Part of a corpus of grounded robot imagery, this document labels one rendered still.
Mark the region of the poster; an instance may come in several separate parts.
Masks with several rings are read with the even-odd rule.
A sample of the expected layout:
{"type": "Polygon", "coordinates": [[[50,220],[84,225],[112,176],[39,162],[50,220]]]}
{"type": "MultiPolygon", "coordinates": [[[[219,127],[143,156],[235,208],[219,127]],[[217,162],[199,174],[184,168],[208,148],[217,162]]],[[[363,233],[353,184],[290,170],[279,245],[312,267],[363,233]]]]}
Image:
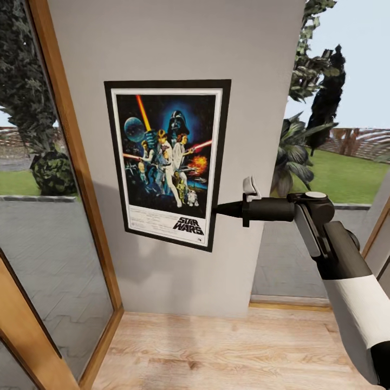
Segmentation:
{"type": "Polygon", "coordinates": [[[125,232],[212,253],[231,82],[104,81],[125,232]]]}

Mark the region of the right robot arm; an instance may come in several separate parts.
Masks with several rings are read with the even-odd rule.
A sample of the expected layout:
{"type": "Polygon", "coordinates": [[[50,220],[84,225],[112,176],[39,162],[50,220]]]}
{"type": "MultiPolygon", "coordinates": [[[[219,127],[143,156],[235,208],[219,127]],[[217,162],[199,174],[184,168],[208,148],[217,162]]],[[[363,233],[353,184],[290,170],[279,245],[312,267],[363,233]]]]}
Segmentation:
{"type": "Polygon", "coordinates": [[[243,180],[243,200],[218,204],[215,213],[250,220],[295,220],[317,263],[345,351],[372,385],[390,390],[390,299],[361,256],[358,238],[332,221],[335,207],[322,192],[261,197],[254,176],[243,180]]]}

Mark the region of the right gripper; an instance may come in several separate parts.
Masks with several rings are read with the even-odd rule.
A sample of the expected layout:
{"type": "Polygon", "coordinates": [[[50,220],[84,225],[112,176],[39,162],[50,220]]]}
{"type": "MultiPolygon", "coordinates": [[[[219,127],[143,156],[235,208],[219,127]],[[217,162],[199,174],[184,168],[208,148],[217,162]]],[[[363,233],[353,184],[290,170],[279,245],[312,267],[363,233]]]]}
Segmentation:
{"type": "Polygon", "coordinates": [[[213,211],[235,218],[243,217],[243,227],[249,227],[250,220],[275,220],[276,200],[275,198],[262,197],[260,200],[253,199],[251,202],[247,202],[246,193],[243,193],[243,200],[218,204],[218,207],[213,208],[213,211]]]}

